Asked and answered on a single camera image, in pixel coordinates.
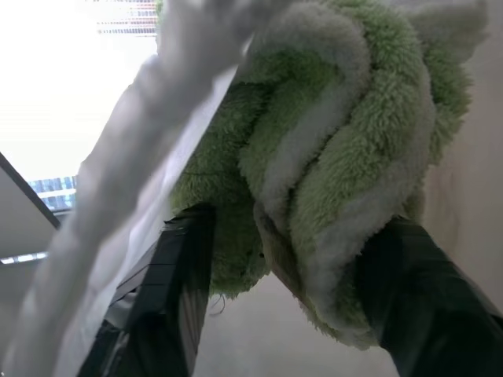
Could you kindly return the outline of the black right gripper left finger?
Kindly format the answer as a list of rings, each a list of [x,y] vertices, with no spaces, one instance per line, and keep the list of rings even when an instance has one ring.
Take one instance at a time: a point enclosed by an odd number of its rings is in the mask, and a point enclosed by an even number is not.
[[[192,377],[211,279],[215,209],[166,221],[119,284],[77,377]]]

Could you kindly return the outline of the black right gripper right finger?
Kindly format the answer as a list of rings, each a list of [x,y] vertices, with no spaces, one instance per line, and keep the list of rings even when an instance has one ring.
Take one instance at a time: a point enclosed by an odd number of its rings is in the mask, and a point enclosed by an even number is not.
[[[365,243],[355,287],[399,377],[503,377],[503,314],[417,223]]]

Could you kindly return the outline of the white drawstring bag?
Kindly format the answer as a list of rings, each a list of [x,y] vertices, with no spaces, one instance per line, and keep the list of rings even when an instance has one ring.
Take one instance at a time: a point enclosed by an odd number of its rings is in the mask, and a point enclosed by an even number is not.
[[[75,209],[39,264],[5,377],[77,377],[156,216],[254,33],[292,0],[163,0],[157,51],[119,97],[78,172]]]

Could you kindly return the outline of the green and white fluffy towel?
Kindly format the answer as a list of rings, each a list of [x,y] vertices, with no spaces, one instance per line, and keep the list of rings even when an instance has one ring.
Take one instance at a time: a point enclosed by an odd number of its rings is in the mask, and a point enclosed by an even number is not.
[[[213,292],[273,273],[321,333],[375,346],[355,259],[420,217],[486,25],[486,0],[293,0],[257,33],[168,199],[216,210]]]

